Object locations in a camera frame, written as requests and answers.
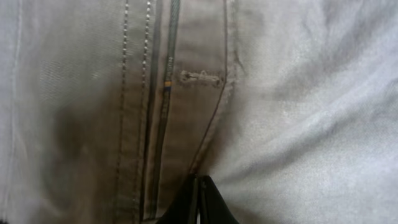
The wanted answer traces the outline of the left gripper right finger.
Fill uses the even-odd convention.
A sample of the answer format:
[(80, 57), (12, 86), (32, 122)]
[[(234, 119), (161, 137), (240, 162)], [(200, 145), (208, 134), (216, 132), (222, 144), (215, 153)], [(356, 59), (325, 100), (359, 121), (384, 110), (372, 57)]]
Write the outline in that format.
[(239, 224), (210, 176), (200, 179), (198, 208), (201, 224)]

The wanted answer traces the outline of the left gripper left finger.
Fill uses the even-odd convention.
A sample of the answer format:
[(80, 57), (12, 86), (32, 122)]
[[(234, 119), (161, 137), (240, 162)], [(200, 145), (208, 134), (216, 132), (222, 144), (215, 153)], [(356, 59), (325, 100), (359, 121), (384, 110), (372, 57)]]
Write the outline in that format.
[(199, 178), (189, 175), (167, 211), (156, 224), (196, 224), (198, 216)]

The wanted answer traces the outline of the grey cotton shorts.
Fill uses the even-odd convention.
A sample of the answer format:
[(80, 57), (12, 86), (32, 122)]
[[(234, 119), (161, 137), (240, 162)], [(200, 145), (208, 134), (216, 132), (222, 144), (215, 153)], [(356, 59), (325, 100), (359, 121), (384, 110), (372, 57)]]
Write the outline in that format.
[(396, 223), (397, 2), (1, 1), (2, 223), (157, 223), (192, 174)]

